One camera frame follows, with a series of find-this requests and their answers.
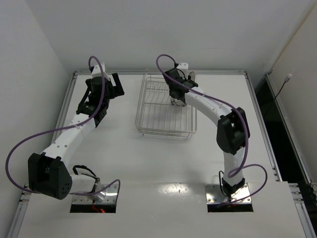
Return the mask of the teal rimmed text plate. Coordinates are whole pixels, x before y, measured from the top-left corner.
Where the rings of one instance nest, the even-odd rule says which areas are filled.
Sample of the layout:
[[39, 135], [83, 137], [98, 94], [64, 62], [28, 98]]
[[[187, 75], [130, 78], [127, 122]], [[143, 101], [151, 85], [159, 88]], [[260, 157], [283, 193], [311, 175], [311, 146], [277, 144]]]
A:
[[173, 106], [177, 106], [177, 102], [179, 101], [178, 99], [175, 99], [175, 98], [170, 98], [170, 101], [171, 101], [171, 104]]

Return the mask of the orange sunburst plate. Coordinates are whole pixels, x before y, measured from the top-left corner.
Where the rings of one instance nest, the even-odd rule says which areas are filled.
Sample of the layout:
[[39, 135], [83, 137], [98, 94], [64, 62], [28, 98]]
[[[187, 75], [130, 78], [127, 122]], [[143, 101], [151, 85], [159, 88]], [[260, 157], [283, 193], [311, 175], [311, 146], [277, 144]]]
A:
[[188, 80], [190, 80], [192, 82], [196, 82], [196, 73], [194, 71], [189, 72]]

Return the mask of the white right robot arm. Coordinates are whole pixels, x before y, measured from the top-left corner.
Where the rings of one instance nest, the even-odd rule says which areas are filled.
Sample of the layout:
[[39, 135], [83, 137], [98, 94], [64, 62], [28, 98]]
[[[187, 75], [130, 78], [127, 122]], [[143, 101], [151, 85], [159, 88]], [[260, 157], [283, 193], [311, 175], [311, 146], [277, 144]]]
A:
[[224, 155], [222, 192], [230, 198], [245, 184], [242, 168], [250, 138], [245, 111], [205, 94], [189, 76], [181, 77], [176, 68], [164, 72], [163, 76], [172, 98], [193, 106], [216, 125], [216, 142]]

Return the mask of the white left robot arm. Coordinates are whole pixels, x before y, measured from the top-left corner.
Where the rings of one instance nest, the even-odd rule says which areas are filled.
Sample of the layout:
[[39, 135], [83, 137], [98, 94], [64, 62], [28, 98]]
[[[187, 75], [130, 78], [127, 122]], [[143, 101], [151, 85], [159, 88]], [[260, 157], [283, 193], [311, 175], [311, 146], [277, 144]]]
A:
[[93, 172], [70, 172], [67, 166], [84, 138], [106, 116], [110, 100], [124, 95], [118, 74], [113, 73], [112, 77], [114, 85], [109, 79], [102, 82], [100, 76], [87, 79], [87, 90], [70, 128], [64, 130], [41, 154], [33, 153], [29, 157], [29, 187], [33, 192], [62, 200], [68, 194], [96, 196], [106, 189]]

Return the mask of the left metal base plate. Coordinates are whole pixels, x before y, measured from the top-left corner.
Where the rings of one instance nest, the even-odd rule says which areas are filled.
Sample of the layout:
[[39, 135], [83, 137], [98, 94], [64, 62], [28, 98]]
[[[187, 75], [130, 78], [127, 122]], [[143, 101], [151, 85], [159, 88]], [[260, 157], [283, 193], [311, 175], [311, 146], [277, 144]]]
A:
[[118, 190], [120, 186], [116, 182], [112, 185], [100, 184], [97, 186], [96, 190], [104, 189], [100, 193], [92, 196], [80, 196], [73, 195], [72, 205], [89, 205], [93, 201], [96, 205], [114, 205], [117, 200]]

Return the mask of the metal base plate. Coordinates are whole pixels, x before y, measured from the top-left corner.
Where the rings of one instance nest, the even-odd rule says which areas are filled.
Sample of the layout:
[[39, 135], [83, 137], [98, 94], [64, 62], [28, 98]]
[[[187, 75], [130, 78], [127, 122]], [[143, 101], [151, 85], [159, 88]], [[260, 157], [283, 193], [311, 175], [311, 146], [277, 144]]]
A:
[[231, 199], [222, 194], [219, 184], [207, 184], [205, 185], [205, 191], [207, 205], [215, 205], [225, 202], [238, 203], [239, 205], [252, 204], [248, 184], [245, 184], [242, 188], [231, 194]]
[[120, 186], [116, 182], [112, 185], [100, 184], [97, 186], [96, 190], [104, 189], [100, 193], [92, 196], [80, 196], [73, 195], [72, 205], [89, 205], [93, 201], [96, 205], [114, 205], [117, 200], [118, 190]]

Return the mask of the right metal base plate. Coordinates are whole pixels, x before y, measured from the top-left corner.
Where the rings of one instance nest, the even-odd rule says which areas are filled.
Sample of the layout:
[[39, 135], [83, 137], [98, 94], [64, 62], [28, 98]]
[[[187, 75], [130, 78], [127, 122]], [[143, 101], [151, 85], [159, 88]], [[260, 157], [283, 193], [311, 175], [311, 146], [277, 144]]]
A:
[[205, 185], [205, 191], [207, 205], [215, 205], [225, 202], [238, 203], [239, 205], [252, 204], [248, 184], [245, 184], [242, 188], [231, 194], [231, 199], [222, 194], [219, 184], [207, 184]]

